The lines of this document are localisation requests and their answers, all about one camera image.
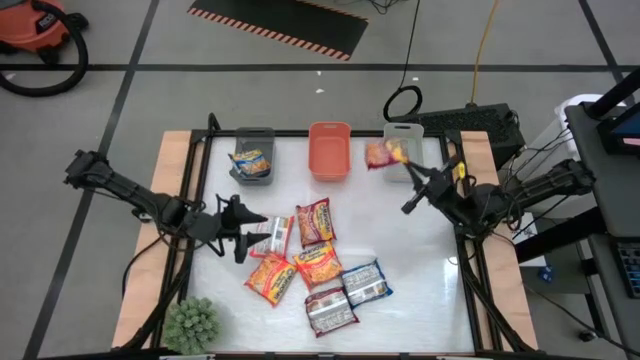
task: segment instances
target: ramen noodle package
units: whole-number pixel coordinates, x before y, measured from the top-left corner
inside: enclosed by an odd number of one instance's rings
[[[295,266],[275,254],[269,254],[244,284],[276,306],[295,274]]]
[[[404,139],[390,138],[382,142],[367,144],[365,161],[368,169],[377,169],[397,163],[407,163],[407,142]]]
[[[242,177],[262,177],[269,175],[271,165],[260,149],[229,154],[233,169]]]
[[[252,233],[271,234],[270,238],[266,238],[251,247],[249,255],[260,258],[267,254],[273,253],[282,258],[286,258],[287,244],[289,243],[289,235],[293,226],[294,217],[268,216],[265,222],[252,224]]]
[[[317,201],[309,206],[296,206],[298,225],[300,226],[300,241],[302,246],[316,244],[322,241],[336,240],[336,233],[331,224],[329,198]]]
[[[349,302],[354,308],[393,294],[377,259],[372,263],[347,270],[341,274],[341,277]]]
[[[333,288],[309,296],[304,304],[311,328],[320,337],[333,330],[360,322],[351,310],[342,288]]]
[[[342,265],[338,261],[336,251],[327,241],[304,250],[293,259],[309,290],[314,286],[333,280],[342,272]]]

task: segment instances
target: yellow cable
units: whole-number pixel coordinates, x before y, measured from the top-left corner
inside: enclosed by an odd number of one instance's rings
[[[482,48],[484,48],[484,41],[487,39],[487,35],[489,34],[489,29],[491,29],[491,23],[493,23],[493,16],[496,13],[496,9],[498,8],[499,3],[500,3],[500,0],[493,0],[493,7],[491,8],[491,13],[489,14],[489,20],[487,20],[487,26],[484,28],[484,34],[482,34],[482,40],[480,41],[480,47],[478,48],[478,55],[476,56],[476,64],[473,67],[473,87],[471,89],[472,104],[475,104],[474,100],[476,99],[476,88],[478,85],[478,66],[480,65]]]

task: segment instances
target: gray plastic bin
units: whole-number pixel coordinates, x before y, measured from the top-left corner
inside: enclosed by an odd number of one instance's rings
[[[407,143],[409,160],[418,165],[424,165],[422,155],[423,136],[424,128],[419,124],[388,123],[384,126],[384,139],[404,139]],[[387,167],[384,172],[384,179],[393,182],[411,182],[411,177],[402,164]]]
[[[236,153],[260,149],[271,164],[271,172],[264,177],[243,178],[231,168],[229,175],[241,185],[264,186],[273,182],[276,132],[267,127],[244,127],[236,130]]]

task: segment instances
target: vacuum hose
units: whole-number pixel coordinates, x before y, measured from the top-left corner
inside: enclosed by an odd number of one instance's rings
[[[80,30],[76,28],[76,26],[71,22],[71,19],[69,19],[62,10],[49,3],[38,0],[32,0],[31,6],[36,11],[52,14],[67,28],[69,36],[73,39],[76,43],[76,47],[78,48],[78,65],[75,67],[73,74],[71,74],[68,79],[56,85],[41,88],[27,88],[10,82],[4,77],[4,75],[0,74],[0,87],[7,89],[12,93],[28,97],[53,96],[69,91],[71,88],[76,86],[80,80],[82,80],[84,74],[87,72],[87,67],[89,66],[87,44],[84,42],[82,34],[80,34]]]

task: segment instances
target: black and orange hazard mat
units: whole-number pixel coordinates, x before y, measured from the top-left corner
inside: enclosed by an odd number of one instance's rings
[[[189,14],[347,61],[363,17],[300,0],[196,0]]]

